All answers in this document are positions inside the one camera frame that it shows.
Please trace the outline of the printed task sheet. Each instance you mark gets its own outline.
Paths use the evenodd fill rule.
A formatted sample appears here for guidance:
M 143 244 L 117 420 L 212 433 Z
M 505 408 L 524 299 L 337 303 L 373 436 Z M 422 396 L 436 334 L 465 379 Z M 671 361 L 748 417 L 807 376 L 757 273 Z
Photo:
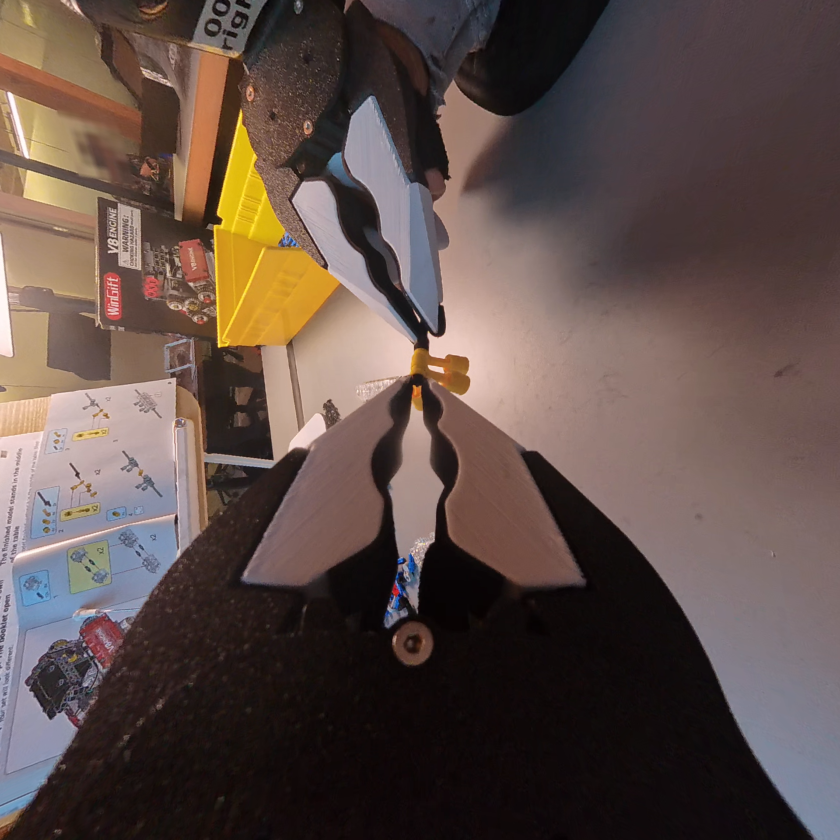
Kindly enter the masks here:
M 1 731 L 11 736 L 20 684 L 23 636 L 19 628 L 14 562 L 25 551 L 27 511 L 32 476 L 42 432 L 1 440 Z

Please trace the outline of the black toy engine box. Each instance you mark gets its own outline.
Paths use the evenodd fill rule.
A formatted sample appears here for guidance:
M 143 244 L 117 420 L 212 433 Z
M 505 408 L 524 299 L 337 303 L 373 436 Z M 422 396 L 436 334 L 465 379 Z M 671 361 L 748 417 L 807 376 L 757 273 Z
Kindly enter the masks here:
M 209 228 L 100 197 L 96 266 L 102 329 L 216 339 Z

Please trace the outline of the black axle with yellow pistons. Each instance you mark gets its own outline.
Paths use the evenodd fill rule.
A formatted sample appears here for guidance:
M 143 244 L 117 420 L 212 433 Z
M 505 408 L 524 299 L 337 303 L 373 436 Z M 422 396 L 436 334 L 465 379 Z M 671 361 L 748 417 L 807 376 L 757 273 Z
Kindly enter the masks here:
M 433 356 L 429 352 L 427 331 L 414 344 L 410 376 L 413 382 L 412 405 L 417 411 L 423 410 L 422 385 L 418 377 L 434 381 L 446 390 L 462 396 L 470 386 L 469 359 L 465 356 L 448 354 L 444 358 Z

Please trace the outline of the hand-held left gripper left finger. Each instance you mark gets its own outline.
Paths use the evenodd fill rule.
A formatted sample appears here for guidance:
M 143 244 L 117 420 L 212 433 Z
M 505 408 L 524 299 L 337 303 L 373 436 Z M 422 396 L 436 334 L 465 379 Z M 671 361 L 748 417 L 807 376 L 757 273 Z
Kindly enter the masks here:
M 411 381 L 398 379 L 318 437 L 241 581 L 331 597 L 363 629 L 380 629 L 396 578 L 392 499 L 403 463 Z

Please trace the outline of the pile of mixed small bricks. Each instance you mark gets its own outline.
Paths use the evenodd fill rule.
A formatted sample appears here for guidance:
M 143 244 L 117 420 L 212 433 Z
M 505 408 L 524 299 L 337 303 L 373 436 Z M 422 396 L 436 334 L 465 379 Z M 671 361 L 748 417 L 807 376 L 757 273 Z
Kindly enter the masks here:
M 401 558 L 397 564 L 395 580 L 385 609 L 383 626 L 390 628 L 417 615 L 419 577 L 422 566 L 413 553 Z

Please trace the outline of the instruction booklet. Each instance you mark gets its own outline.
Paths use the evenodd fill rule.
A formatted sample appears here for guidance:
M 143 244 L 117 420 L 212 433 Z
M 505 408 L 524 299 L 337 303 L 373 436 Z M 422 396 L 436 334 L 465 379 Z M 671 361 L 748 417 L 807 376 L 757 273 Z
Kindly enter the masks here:
M 49 772 L 93 709 L 179 533 L 175 383 L 50 398 L 14 561 L 2 779 Z

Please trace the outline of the person's right hand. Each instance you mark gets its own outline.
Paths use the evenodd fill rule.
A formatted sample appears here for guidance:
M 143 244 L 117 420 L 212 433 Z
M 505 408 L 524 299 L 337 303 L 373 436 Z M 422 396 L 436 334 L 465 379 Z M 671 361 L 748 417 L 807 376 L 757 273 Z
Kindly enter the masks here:
M 429 72 L 420 50 L 403 32 L 386 22 L 376 21 L 375 28 L 388 49 L 404 67 L 417 96 L 423 101 L 423 105 L 427 106 L 430 117 L 437 124 L 432 101 L 429 98 Z M 424 163 L 423 168 L 427 188 L 433 200 L 437 201 L 445 194 L 448 173 L 442 172 L 438 164 Z

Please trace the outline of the yellow plastic bin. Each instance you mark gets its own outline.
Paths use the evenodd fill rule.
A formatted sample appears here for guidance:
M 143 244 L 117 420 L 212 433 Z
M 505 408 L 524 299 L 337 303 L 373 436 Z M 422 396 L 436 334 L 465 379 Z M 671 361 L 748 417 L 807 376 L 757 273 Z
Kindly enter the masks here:
M 213 228 L 220 346 L 285 345 L 339 286 L 286 232 L 270 206 L 238 118 Z

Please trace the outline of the wooden table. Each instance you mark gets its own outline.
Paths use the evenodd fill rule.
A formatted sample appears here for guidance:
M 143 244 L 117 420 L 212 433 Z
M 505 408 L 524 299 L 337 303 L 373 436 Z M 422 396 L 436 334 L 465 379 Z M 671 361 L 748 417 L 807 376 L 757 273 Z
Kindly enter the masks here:
M 212 181 L 223 176 L 240 109 L 239 83 L 244 75 L 236 59 L 188 49 L 173 156 L 175 217 L 200 224 L 207 210 Z

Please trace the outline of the grey desk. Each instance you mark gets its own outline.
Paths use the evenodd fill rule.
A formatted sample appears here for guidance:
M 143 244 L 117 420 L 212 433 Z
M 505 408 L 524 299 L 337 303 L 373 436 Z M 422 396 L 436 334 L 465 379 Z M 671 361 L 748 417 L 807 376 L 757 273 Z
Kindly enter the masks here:
M 610 2 L 530 110 L 452 86 L 466 401 L 665 580 L 838 838 L 838 2 Z

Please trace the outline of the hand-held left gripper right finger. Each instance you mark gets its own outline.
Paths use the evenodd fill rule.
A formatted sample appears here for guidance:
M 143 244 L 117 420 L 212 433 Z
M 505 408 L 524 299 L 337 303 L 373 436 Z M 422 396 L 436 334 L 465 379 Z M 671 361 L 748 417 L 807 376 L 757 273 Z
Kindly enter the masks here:
M 503 600 L 585 588 L 524 448 L 435 381 L 423 382 L 422 399 L 443 492 L 421 575 L 421 616 L 466 631 Z

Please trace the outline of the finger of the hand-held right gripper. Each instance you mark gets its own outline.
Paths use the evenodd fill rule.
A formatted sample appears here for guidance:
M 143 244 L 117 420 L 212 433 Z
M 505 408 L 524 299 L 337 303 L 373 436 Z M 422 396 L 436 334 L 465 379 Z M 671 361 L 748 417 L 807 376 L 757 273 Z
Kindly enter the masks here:
M 328 272 L 409 340 L 426 337 L 413 307 L 393 285 L 385 258 L 364 235 L 357 214 L 363 205 L 350 199 L 350 229 L 343 225 L 339 198 L 348 196 L 342 184 L 317 178 L 303 182 L 291 202 Z
M 363 100 L 350 117 L 343 163 L 373 200 L 380 234 L 393 252 L 408 301 L 427 330 L 442 335 L 444 289 L 433 198 L 406 173 L 375 96 Z

